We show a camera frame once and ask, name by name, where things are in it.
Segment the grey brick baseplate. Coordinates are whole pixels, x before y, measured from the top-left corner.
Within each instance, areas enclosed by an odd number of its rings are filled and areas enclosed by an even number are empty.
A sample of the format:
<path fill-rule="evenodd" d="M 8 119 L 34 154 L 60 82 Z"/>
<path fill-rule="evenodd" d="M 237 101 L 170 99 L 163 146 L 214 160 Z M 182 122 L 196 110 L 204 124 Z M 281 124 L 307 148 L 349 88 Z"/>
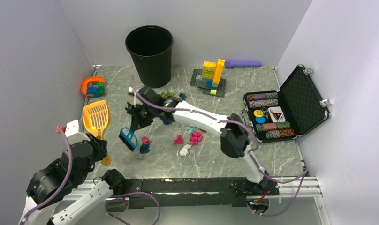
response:
<path fill-rule="evenodd" d="M 203 70 L 195 68 L 192 73 L 190 85 L 202 89 L 202 93 L 206 95 L 224 98 L 226 94 L 227 80 L 221 78 L 217 87 L 212 85 L 212 79 L 202 77 Z"/>

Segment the black poker chip case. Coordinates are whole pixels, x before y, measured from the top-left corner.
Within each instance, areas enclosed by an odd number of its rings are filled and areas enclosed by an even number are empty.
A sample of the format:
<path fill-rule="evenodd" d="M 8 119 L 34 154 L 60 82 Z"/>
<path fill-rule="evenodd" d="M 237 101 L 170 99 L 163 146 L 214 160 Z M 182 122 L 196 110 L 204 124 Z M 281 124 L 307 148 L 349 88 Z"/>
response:
<path fill-rule="evenodd" d="M 330 118 L 330 101 L 321 97 L 312 74 L 311 68 L 297 65 L 278 90 L 243 95 L 259 143 L 302 137 Z"/>

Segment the dark blue front scrap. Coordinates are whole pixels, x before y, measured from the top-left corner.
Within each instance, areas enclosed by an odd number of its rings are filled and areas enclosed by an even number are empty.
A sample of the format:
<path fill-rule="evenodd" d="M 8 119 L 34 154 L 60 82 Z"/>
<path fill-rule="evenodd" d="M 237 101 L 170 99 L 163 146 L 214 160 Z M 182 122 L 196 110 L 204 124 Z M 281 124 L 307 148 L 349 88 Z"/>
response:
<path fill-rule="evenodd" d="M 139 150 L 140 154 L 146 154 L 150 152 L 150 144 L 142 143 Z"/>

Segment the large green paper scrap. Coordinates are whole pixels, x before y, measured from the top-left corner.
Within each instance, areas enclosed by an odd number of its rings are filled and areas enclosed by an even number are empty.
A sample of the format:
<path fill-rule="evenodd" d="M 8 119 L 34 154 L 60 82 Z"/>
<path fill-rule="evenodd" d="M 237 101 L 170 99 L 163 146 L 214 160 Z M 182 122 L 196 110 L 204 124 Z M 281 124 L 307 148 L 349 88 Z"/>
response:
<path fill-rule="evenodd" d="M 164 99 L 166 99 L 166 98 L 168 98 L 168 97 L 174 96 L 175 93 L 172 92 L 172 91 L 166 90 L 166 91 L 162 92 L 160 95 L 161 95 Z"/>

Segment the yellow blue brick tower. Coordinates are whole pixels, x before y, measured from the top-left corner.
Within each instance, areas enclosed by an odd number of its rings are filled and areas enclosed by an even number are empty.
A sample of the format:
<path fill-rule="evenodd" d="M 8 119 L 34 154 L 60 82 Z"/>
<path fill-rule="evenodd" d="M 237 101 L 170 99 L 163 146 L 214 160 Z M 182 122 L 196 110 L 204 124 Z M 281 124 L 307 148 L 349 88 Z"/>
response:
<path fill-rule="evenodd" d="M 206 87 L 216 90 L 220 83 L 225 61 L 218 59 L 217 62 L 204 61 L 202 69 L 202 80 L 206 81 Z"/>

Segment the black plastic trash bin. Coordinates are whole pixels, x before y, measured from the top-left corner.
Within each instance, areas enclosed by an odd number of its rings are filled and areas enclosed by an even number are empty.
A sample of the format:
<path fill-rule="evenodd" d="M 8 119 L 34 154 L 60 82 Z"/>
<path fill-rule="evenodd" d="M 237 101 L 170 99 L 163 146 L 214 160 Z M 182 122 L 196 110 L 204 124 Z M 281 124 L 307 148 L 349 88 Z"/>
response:
<path fill-rule="evenodd" d="M 169 83 L 173 44 L 171 32 L 157 25 L 138 27 L 126 36 L 126 49 L 144 85 L 161 88 Z"/>

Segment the black paper scrap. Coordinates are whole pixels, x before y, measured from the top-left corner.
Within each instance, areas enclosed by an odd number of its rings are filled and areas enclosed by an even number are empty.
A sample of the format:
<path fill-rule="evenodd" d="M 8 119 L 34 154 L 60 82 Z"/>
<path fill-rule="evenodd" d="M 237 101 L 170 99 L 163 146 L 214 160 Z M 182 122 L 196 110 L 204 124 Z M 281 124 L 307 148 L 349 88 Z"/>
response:
<path fill-rule="evenodd" d="M 127 107 L 125 107 L 125 110 L 128 114 L 132 114 L 132 110 L 133 110 L 133 105 L 127 105 Z"/>

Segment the orange slotted scoop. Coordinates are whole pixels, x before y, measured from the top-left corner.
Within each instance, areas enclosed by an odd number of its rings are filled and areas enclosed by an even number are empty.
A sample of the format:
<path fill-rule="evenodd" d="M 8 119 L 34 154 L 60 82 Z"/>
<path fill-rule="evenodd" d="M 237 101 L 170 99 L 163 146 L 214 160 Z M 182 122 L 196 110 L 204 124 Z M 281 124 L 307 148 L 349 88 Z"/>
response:
<path fill-rule="evenodd" d="M 110 123 L 110 112 L 105 100 L 96 101 L 86 105 L 82 109 L 83 124 L 91 135 L 91 142 L 95 144 L 96 160 L 100 160 L 103 166 L 112 163 L 111 156 L 107 152 L 107 141 L 104 139 L 104 131 Z"/>

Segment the light blue paper scrap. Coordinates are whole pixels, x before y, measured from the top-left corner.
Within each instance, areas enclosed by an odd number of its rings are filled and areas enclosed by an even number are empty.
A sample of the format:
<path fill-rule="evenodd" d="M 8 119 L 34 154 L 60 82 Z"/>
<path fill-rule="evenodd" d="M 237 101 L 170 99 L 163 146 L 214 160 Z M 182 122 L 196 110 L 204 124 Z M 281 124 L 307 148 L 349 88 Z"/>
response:
<path fill-rule="evenodd" d="M 188 133 L 189 135 L 191 135 L 192 133 L 194 133 L 194 132 L 196 132 L 196 131 L 197 131 L 197 128 L 194 127 L 194 126 L 192 126 L 192 127 L 188 127 L 188 128 L 187 128 L 187 133 Z"/>

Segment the large magenta paper scrap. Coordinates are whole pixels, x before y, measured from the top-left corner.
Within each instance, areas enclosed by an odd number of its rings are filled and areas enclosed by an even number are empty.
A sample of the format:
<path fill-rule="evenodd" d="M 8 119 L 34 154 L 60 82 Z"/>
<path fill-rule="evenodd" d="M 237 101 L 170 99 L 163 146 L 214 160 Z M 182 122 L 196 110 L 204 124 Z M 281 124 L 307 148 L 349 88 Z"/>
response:
<path fill-rule="evenodd" d="M 192 132 L 190 135 L 190 143 L 191 145 L 197 145 L 202 140 L 202 134 L 200 132 Z"/>

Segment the pink scrap near front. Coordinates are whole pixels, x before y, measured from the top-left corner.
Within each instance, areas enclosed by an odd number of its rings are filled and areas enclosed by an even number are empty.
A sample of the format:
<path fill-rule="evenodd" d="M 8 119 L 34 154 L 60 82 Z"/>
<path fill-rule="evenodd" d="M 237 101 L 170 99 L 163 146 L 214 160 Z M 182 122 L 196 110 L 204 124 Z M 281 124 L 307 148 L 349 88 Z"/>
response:
<path fill-rule="evenodd" d="M 142 141 L 142 143 L 144 143 L 144 144 L 151 144 L 151 142 L 152 142 L 147 136 L 143 136 L 143 137 L 141 138 L 141 141 Z"/>

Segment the small magenta paper scrap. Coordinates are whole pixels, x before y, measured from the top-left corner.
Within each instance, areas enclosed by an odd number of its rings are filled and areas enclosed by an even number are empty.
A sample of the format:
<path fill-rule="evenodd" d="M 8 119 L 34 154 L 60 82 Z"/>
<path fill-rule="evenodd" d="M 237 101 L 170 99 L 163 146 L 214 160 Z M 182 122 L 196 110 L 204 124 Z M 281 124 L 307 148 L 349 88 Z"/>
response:
<path fill-rule="evenodd" d="M 173 141 L 173 145 L 179 145 L 183 144 L 183 137 L 182 135 L 177 135 L 176 139 Z"/>

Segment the blue hand brush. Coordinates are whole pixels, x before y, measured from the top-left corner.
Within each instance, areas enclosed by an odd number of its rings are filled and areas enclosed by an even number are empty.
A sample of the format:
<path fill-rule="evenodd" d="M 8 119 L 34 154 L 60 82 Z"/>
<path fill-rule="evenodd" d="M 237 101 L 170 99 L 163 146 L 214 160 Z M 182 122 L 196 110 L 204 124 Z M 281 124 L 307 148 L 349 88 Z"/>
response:
<path fill-rule="evenodd" d="M 134 151 L 138 146 L 137 136 L 134 131 L 130 130 L 128 127 L 123 127 L 120 130 L 119 138 L 131 151 Z"/>

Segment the orange holder with bricks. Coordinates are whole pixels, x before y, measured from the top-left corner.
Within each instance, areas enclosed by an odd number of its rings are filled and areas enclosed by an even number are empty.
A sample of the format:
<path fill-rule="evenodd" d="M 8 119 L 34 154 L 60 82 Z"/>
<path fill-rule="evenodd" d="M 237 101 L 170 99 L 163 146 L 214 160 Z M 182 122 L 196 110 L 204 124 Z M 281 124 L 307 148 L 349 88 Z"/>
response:
<path fill-rule="evenodd" d="M 106 95 L 106 81 L 101 76 L 87 77 L 81 83 L 81 92 L 89 98 Z"/>

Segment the white paper scrap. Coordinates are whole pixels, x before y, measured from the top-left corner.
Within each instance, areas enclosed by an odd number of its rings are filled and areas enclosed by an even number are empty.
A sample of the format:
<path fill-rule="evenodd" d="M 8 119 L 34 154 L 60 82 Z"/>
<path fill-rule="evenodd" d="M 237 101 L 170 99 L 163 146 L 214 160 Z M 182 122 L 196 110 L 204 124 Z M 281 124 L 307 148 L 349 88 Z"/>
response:
<path fill-rule="evenodd" d="M 192 147 L 192 145 L 191 144 L 186 144 L 186 145 L 184 145 L 182 148 L 181 148 L 181 150 L 179 150 L 178 152 L 177 152 L 177 156 L 186 156 L 186 155 L 188 155 L 188 153 L 189 153 L 189 149 Z"/>

